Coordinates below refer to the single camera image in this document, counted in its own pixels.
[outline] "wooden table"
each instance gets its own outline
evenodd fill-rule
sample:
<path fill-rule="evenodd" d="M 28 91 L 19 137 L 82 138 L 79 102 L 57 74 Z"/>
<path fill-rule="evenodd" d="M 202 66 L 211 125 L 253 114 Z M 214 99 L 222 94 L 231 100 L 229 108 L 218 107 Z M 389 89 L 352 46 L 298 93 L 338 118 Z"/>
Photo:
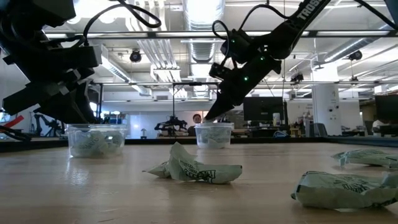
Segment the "wooden table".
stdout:
<path fill-rule="evenodd" d="M 308 170 L 379 176 L 385 168 L 348 165 L 330 155 L 372 148 L 342 144 L 248 144 L 203 150 L 198 160 L 241 164 L 227 185 L 159 179 L 141 172 L 169 158 L 170 146 L 126 146 L 110 160 L 69 158 L 66 148 L 0 154 L 0 223 L 397 223 L 398 204 L 338 212 L 290 198 Z"/>

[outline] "person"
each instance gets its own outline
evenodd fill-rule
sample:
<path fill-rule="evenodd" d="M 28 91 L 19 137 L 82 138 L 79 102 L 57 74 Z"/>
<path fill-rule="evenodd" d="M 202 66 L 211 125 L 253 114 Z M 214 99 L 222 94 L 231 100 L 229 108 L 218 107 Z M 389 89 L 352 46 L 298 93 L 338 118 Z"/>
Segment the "person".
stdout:
<path fill-rule="evenodd" d="M 199 114 L 195 114 L 192 117 L 192 120 L 195 124 L 200 124 L 201 123 L 201 116 Z M 196 136 L 197 133 L 195 131 L 195 126 L 190 126 L 188 128 L 188 136 Z"/>
<path fill-rule="evenodd" d="M 373 122 L 372 131 L 374 136 L 380 136 L 380 126 L 390 125 L 389 121 L 384 119 L 377 119 Z"/>

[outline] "black cable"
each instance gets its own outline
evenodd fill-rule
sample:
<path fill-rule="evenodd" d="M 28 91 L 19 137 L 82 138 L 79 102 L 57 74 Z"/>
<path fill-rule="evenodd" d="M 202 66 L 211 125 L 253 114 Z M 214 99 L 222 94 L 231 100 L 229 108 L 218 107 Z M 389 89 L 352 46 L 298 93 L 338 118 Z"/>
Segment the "black cable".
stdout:
<path fill-rule="evenodd" d="M 384 16 L 381 12 L 377 11 L 375 8 L 373 8 L 371 5 L 369 5 L 365 1 L 363 1 L 363 0 L 354 0 L 354 1 L 358 2 L 360 5 L 364 6 L 366 9 L 371 11 L 373 14 L 375 14 L 378 18 L 380 18 L 382 21 L 384 21 L 387 25 L 391 26 L 393 29 L 398 30 L 398 27 L 395 23 L 393 23 L 386 16 Z"/>
<path fill-rule="evenodd" d="M 257 6 L 254 6 L 252 9 L 250 9 L 250 11 L 248 12 L 248 14 L 246 15 L 246 17 L 244 18 L 241 26 L 239 27 L 239 30 L 243 28 L 244 24 L 246 23 L 247 19 L 249 19 L 249 16 L 258 8 L 266 8 L 266 9 L 270 9 L 272 10 L 274 13 L 276 13 L 278 16 L 280 16 L 283 19 L 290 19 L 289 16 L 285 16 L 283 15 L 281 12 L 279 12 L 276 8 L 267 5 L 267 4 L 259 4 Z"/>
<path fill-rule="evenodd" d="M 116 9 L 116 8 L 118 8 L 118 7 L 125 7 L 128 11 L 131 12 L 131 14 L 132 14 L 138 21 L 140 21 L 141 23 L 143 23 L 145 26 L 147 26 L 147 27 L 149 27 L 149 28 L 158 28 L 158 27 L 160 27 L 160 26 L 162 25 L 162 21 L 160 21 L 160 19 L 159 19 L 158 17 L 156 17 L 156 16 L 153 15 L 152 13 L 148 12 L 147 10 L 145 10 L 145 9 L 143 9 L 143 8 L 141 8 L 141 7 L 132 5 L 132 4 L 127 4 L 127 3 L 125 3 L 123 0 L 118 0 L 118 2 L 120 2 L 120 4 L 116 4 L 116 5 L 110 6 L 110 7 L 106 8 L 106 9 L 102 10 L 101 12 L 97 13 L 97 15 L 95 15 L 94 17 L 92 17 L 92 18 L 88 21 L 88 23 L 87 23 L 87 25 L 86 25 L 86 27 L 85 27 L 85 29 L 84 29 L 84 31 L 83 31 L 83 36 L 84 36 L 85 39 L 86 39 L 86 40 L 85 40 L 85 46 L 88 46 L 87 35 L 88 35 L 88 31 L 89 31 L 90 27 L 93 25 L 93 23 L 94 23 L 98 18 L 100 18 L 100 16 L 102 16 L 102 14 L 104 14 L 105 12 L 108 12 L 108 11 L 110 11 L 110 10 L 112 10 L 112 9 Z M 148 15 L 150 18 L 154 19 L 157 23 L 151 24 L 151 23 L 147 22 L 147 21 L 146 21 L 144 18 L 142 18 L 142 16 L 140 16 L 135 10 L 140 11 L 140 12 L 142 12 L 142 13 Z"/>
<path fill-rule="evenodd" d="M 216 31 L 216 25 L 217 25 L 217 24 L 220 24 L 220 25 L 224 28 L 224 30 L 225 30 L 225 32 L 226 32 L 226 37 L 222 37 L 222 36 L 220 36 L 219 34 L 217 34 L 217 31 Z M 220 39 L 222 39 L 222 40 L 226 40 L 226 43 L 227 43 L 227 44 L 226 44 L 225 58 L 224 58 L 224 60 L 223 60 L 222 63 L 221 63 L 221 66 L 224 66 L 226 60 L 228 59 L 228 54 L 229 54 L 229 41 L 231 40 L 231 37 L 229 36 L 228 27 L 225 25 L 225 23 L 224 23 L 223 21 L 216 20 L 216 21 L 214 21 L 213 25 L 211 25 L 211 30 L 213 31 L 214 35 L 216 35 L 216 37 L 218 37 L 218 38 L 220 38 Z"/>
<path fill-rule="evenodd" d="M 16 131 L 16 130 L 14 130 L 12 128 L 7 128 L 7 127 L 4 127 L 4 126 L 0 125 L 0 130 L 3 130 L 3 133 L 6 136 L 8 136 L 10 138 L 13 138 L 15 140 L 18 140 L 18 141 L 30 141 L 30 140 L 32 140 L 32 138 L 30 136 L 28 136 L 28 135 L 26 135 L 24 133 L 21 133 L 19 131 Z"/>

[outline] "wall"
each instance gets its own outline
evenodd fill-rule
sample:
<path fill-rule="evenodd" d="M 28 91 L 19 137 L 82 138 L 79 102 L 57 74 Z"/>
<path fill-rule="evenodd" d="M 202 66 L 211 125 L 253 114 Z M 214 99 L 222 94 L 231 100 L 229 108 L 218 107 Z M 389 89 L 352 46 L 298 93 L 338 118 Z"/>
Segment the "wall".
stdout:
<path fill-rule="evenodd" d="M 359 101 L 340 101 L 341 125 L 355 129 L 357 126 L 363 126 Z"/>

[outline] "white pillar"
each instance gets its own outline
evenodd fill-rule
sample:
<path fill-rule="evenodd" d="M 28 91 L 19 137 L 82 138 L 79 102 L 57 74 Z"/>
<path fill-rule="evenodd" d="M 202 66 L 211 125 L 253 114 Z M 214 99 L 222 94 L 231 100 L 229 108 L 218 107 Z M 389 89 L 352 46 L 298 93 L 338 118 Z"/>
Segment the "white pillar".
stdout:
<path fill-rule="evenodd" d="M 335 63 L 322 65 L 323 69 L 312 72 L 313 81 L 338 81 Z M 338 85 L 312 86 L 314 123 L 325 125 L 328 135 L 341 134 L 341 118 Z"/>

